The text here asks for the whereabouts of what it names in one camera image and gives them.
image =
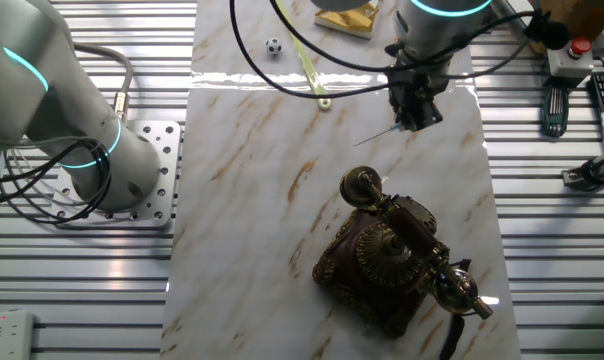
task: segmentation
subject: power strip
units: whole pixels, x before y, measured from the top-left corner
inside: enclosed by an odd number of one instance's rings
[[[29,360],[33,315],[24,310],[0,313],[0,360]]]

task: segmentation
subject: marble board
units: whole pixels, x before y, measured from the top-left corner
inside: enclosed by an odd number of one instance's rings
[[[308,90],[301,63],[268,1],[237,0],[251,56],[291,89]],[[293,23],[334,55],[390,64],[393,1],[383,1],[373,39],[313,24],[311,2],[285,1]],[[277,37],[283,50],[266,53]],[[329,91],[380,84],[309,53]],[[451,72],[471,71],[468,50]],[[225,0],[200,0],[192,89],[179,180],[162,360],[437,359],[451,315],[427,297],[406,335],[387,340],[313,282],[311,271],[352,207],[338,183],[368,165],[384,191],[412,196],[438,221],[451,261],[471,258],[480,293],[498,304],[467,318],[454,359],[520,359],[511,295],[473,80],[452,81],[437,105],[444,121],[418,133],[392,132],[388,93],[314,100],[269,88],[235,44]]]

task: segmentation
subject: black cable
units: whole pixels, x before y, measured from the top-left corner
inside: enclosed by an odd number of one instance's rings
[[[9,181],[13,181],[13,180],[22,180],[22,179],[26,179],[29,178],[35,174],[39,174],[42,171],[48,171],[50,168],[52,168],[53,166],[55,166],[55,164],[57,164],[58,162],[60,162],[65,156],[67,156],[68,154],[71,153],[71,151],[77,149],[78,147],[80,147],[83,144],[83,141],[86,140],[80,140],[76,143],[74,143],[73,145],[67,147],[64,151],[62,151],[60,154],[58,154],[58,156],[52,158],[51,160],[49,160],[48,162],[44,163],[43,165],[38,166],[37,168],[31,170],[31,171],[27,171],[25,173],[22,173],[20,175],[14,175],[14,176],[3,176],[0,178],[0,183],[3,182],[9,182]]]
[[[306,38],[304,38],[304,36],[302,36],[302,34],[300,34],[295,27],[293,27],[293,25],[287,20],[286,16],[284,16],[284,14],[282,13],[282,10],[280,10],[280,7],[277,4],[277,0],[269,0],[271,2],[271,6],[273,7],[273,10],[275,11],[275,13],[278,15],[278,17],[280,18],[280,21],[282,21],[282,23],[284,24],[284,26],[289,30],[289,32],[291,34],[293,34],[293,36],[295,36],[298,40],[300,40],[300,42],[304,45],[306,45],[309,49],[315,51],[316,53],[318,53],[319,55],[325,57],[327,60],[332,61],[336,64],[354,69],[354,70],[360,70],[360,71],[368,71],[368,72],[396,72],[396,71],[405,71],[405,70],[411,70],[411,69],[415,69],[417,67],[420,66],[428,66],[431,65],[431,62],[434,60],[439,59],[440,57],[447,55],[448,53],[450,53],[451,51],[455,51],[458,49],[462,49],[464,47],[466,47],[468,44],[471,43],[471,41],[473,39],[475,39],[476,37],[484,34],[485,32],[493,29],[494,27],[507,23],[509,21],[515,20],[515,19],[519,19],[522,17],[527,17],[527,16],[534,16],[537,13],[535,11],[523,11],[520,13],[516,13],[513,15],[509,15],[509,16],[505,16],[501,19],[498,19],[494,22],[491,22],[483,27],[481,27],[480,29],[478,29],[477,31],[471,33],[469,36],[467,36],[464,40],[458,41],[454,44],[451,44],[450,46],[446,47],[444,50],[429,56],[428,58],[419,61],[417,63],[413,63],[413,64],[407,64],[404,66],[397,66],[397,67],[390,67],[390,66],[386,66],[386,67],[373,67],[373,66],[365,66],[365,65],[358,65],[358,64],[353,64],[350,63],[348,61],[344,61],[342,59],[336,58],[335,56],[327,53],[326,51],[320,49],[319,47],[315,46],[313,43],[311,43],[309,40],[307,40]],[[234,5],[231,5],[231,12],[232,12],[232,20],[234,18],[234,13],[235,13],[235,8]]]
[[[445,79],[449,79],[449,80],[472,79],[472,78],[492,74],[492,73],[496,72],[497,70],[500,70],[501,68],[505,67],[508,63],[510,63],[513,59],[515,59],[522,52],[522,50],[524,50],[524,48],[528,44],[529,44],[529,40],[524,40],[520,44],[520,46],[518,46],[518,48],[511,55],[509,55],[509,57],[502,60],[500,63],[498,63],[486,70],[477,71],[477,72],[466,74],[466,75],[450,75],[450,74],[430,73],[427,71],[421,71],[420,69],[415,69],[413,71],[418,74],[429,75],[429,76],[433,76],[433,77],[437,77],[437,78],[445,78]]]
[[[297,96],[297,97],[301,97],[301,98],[305,98],[305,99],[316,99],[316,100],[317,99],[337,99],[337,98],[341,98],[341,97],[347,97],[347,96],[352,96],[352,95],[364,94],[364,93],[372,92],[372,91],[378,91],[378,90],[386,89],[389,86],[400,85],[400,84],[404,83],[404,82],[387,83],[387,84],[371,86],[371,87],[367,87],[367,88],[359,89],[359,90],[344,91],[341,93],[326,94],[326,95],[307,94],[307,93],[301,93],[301,92],[289,90],[289,89],[281,86],[280,84],[276,83],[275,81],[271,80],[268,76],[266,76],[266,74],[264,74],[262,72],[262,70],[260,70],[260,68],[255,64],[253,59],[251,59],[251,56],[249,55],[248,51],[246,50],[246,47],[244,46],[244,42],[242,41],[242,37],[240,35],[240,30],[238,29],[238,22],[237,22],[237,18],[235,16],[235,0],[229,0],[229,6],[231,8],[231,27],[233,28],[233,34],[235,35],[235,40],[237,41],[238,46],[240,47],[240,51],[242,52],[244,59],[249,64],[249,66],[251,66],[253,71],[255,71],[255,73],[258,74],[258,76],[260,76],[264,81],[266,81],[267,84],[273,86],[274,88],[280,90],[281,92],[283,92],[285,94],[293,95],[293,96]]]
[[[97,45],[73,43],[73,47],[77,51],[110,57],[124,65],[126,69],[126,74],[124,75],[124,82],[122,83],[122,88],[120,89],[120,92],[129,92],[129,89],[131,88],[131,81],[133,80],[133,65],[131,65],[131,61],[129,60],[129,58],[115,50],[111,50]]]
[[[39,223],[39,224],[60,225],[60,224],[68,223],[68,222],[71,222],[74,220],[78,220],[78,219],[87,217],[104,200],[104,198],[109,190],[110,184],[111,184],[111,173],[110,173],[110,161],[108,158],[108,152],[107,152],[106,148],[101,144],[100,144],[99,148],[96,146],[94,146],[92,148],[89,148],[88,146],[85,146],[85,147],[87,147],[89,149],[89,151],[91,151],[91,154],[92,154],[94,160],[96,161],[96,166],[98,167],[98,194],[96,194],[96,196],[94,196],[89,201],[89,203],[86,205],[86,207],[84,209],[82,209],[80,212],[78,212],[77,214],[75,214],[71,217],[68,217],[68,218],[62,217],[62,216],[58,216],[57,214],[49,213],[48,211],[44,210],[41,206],[39,206],[37,203],[32,201],[29,197],[23,196],[23,198],[27,202],[29,202],[29,204],[31,204],[35,209],[37,209],[40,213],[42,213],[45,216],[49,216],[49,217],[55,219],[55,220],[41,220],[35,216],[24,213],[22,210],[20,210],[19,207],[17,207],[15,204],[13,204],[13,202],[11,202],[11,200],[7,201],[9,206],[22,217],[24,217],[32,222]],[[9,159],[8,159],[6,152],[4,153],[4,159],[7,164],[7,170],[9,171],[9,173],[12,173],[10,166],[8,166]],[[19,184],[17,183],[17,181],[14,181],[14,184],[15,184],[16,188],[19,188]],[[4,187],[2,184],[0,184],[0,192],[3,195],[6,194],[6,191],[4,190]]]
[[[60,154],[58,154],[57,156],[55,156],[54,158],[52,158],[51,160],[46,162],[44,165],[39,166],[38,168],[34,169],[34,171],[39,170],[39,173],[37,173],[37,175],[34,176],[33,180],[28,182],[24,188],[19,189],[15,193],[1,196],[0,204],[3,202],[6,202],[7,200],[14,199],[14,198],[24,194],[27,190],[32,188],[38,181],[40,181],[44,177],[44,175],[46,175],[46,173],[49,172],[57,163],[59,163],[62,159],[64,159],[64,157],[66,157],[68,154],[70,154],[73,150],[77,149],[78,147],[85,145],[87,142],[89,142],[88,139],[79,140],[78,142],[74,143],[73,145],[67,147],[64,151],[62,151]],[[12,179],[16,179],[16,180],[22,179],[22,176],[24,176],[25,174],[28,174],[28,173],[24,173],[20,176],[13,176],[13,177],[8,176],[8,177],[0,178],[0,184],[2,182],[12,181]]]
[[[255,64],[255,62],[253,61],[253,59],[251,59],[251,56],[249,55],[248,51],[246,50],[246,47],[244,46],[244,42],[242,41],[242,36],[240,35],[240,31],[238,28],[238,23],[237,23],[237,17],[236,17],[236,12],[235,12],[235,0],[229,0],[229,8],[230,8],[230,15],[231,15],[231,27],[233,28],[233,34],[235,36],[235,40],[238,43],[238,47],[240,48],[240,51],[242,52],[242,55],[244,56],[244,59],[247,61],[247,63],[249,64],[249,66],[251,66],[251,68],[253,69],[253,71],[258,74],[258,76],[260,76],[267,84],[271,85],[272,87],[274,87],[275,89],[288,94],[288,95],[292,95],[292,96],[297,96],[297,97],[301,97],[301,98],[305,98],[305,99],[337,99],[337,98],[342,98],[342,97],[348,97],[348,96],[353,96],[353,95],[359,95],[359,94],[364,94],[364,93],[368,93],[368,92],[373,92],[373,91],[379,91],[379,90],[383,90],[386,88],[389,88],[391,86],[395,86],[395,85],[402,85],[402,84],[406,84],[405,81],[396,81],[396,82],[389,82],[387,84],[383,84],[383,85],[376,85],[376,86],[370,86],[370,87],[366,87],[363,89],[358,89],[358,90],[352,90],[352,91],[345,91],[345,92],[341,92],[341,93],[334,93],[334,94],[326,94],[326,95],[315,95],[315,94],[308,94],[308,93],[301,93],[301,92],[297,92],[297,91],[293,91],[293,90],[289,90],[286,89],[285,87],[279,85],[278,83],[274,82],[273,80],[271,80],[266,74],[264,74],[264,72],[262,72],[260,70],[260,68]],[[282,18],[284,18],[284,14],[282,14],[282,12],[280,11],[279,7],[277,7],[277,3],[275,4],[274,9],[276,10],[276,13],[278,13],[278,16],[282,15]],[[525,16],[533,16],[535,15],[536,12],[533,11],[527,11],[527,12],[522,12],[522,13],[518,13],[518,14],[514,14],[514,15],[510,15],[510,16],[506,16],[504,18],[501,18],[497,21],[494,21],[490,24],[487,24],[485,26],[483,26],[482,28],[480,28],[478,31],[474,32],[471,34],[471,36],[468,37],[467,40],[464,41],[460,41],[456,44],[452,44],[451,46],[447,47],[446,49],[442,50],[441,52],[423,60],[420,63],[415,63],[415,64],[410,64],[410,65],[406,65],[406,66],[402,66],[402,67],[384,67],[384,68],[376,68],[376,72],[380,71],[380,72],[385,72],[388,71],[389,69],[394,69],[393,71],[401,71],[401,70],[409,70],[418,66],[422,66],[423,64],[426,64],[428,62],[431,62],[433,60],[437,60],[439,57],[448,54],[449,52],[453,51],[453,50],[457,50],[460,46],[465,47],[467,46],[470,41],[483,34],[484,32],[498,26],[501,25],[503,23],[506,23],[508,21],[514,20],[514,19],[518,19],[521,17],[525,17]],[[343,60],[337,59],[333,56],[331,56],[330,54],[327,54],[326,52],[324,52],[323,50],[317,48],[316,46],[314,46],[312,43],[310,43],[308,40],[304,39],[294,28],[293,26],[291,26],[290,23],[288,23],[288,21],[285,22],[285,25],[287,25],[287,28],[289,28],[289,30],[292,30],[292,33],[294,35],[299,35],[300,36],[300,41],[303,42],[305,45],[309,46],[312,50],[318,52],[318,54],[322,55],[322,56],[327,56],[329,60],[338,60],[341,62],[344,62]],[[350,64],[347,63],[349,65],[353,65],[356,67],[359,67],[359,65],[355,65],[355,64]]]

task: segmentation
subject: mounting plate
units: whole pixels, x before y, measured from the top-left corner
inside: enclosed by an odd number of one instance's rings
[[[127,127],[135,134],[145,137],[158,152],[160,157],[160,178],[149,196],[135,207],[126,211],[107,212],[96,210],[86,219],[79,219],[60,225],[63,228],[94,229],[158,229],[165,227],[171,220],[173,210],[173,196],[175,194],[175,181],[178,166],[178,155],[182,130],[175,121],[128,121]],[[169,147],[173,151],[168,154],[163,151]],[[55,200],[69,202],[81,201],[73,188],[71,176],[66,171],[61,171],[56,188],[68,195],[55,193]],[[77,208],[53,204],[53,213],[77,213]]]

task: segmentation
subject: antique telephone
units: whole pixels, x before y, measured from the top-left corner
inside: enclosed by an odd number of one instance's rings
[[[475,280],[449,264],[449,248],[434,237],[433,215],[410,197],[381,191],[380,176],[370,167],[342,177],[340,193],[357,209],[313,268],[315,282],[393,338],[404,335],[426,294],[458,323],[470,310],[482,319],[491,316]]]

